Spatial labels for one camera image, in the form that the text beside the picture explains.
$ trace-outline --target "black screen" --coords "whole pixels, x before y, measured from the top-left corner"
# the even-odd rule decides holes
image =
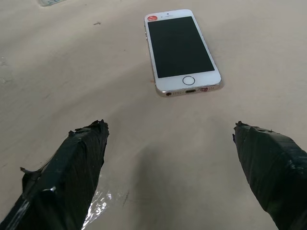
[[[148,23],[158,78],[213,71],[192,17]]]

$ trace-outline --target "smartphone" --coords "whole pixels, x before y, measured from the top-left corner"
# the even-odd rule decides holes
[[[192,11],[148,14],[145,32],[158,94],[177,96],[220,87],[221,75]]]

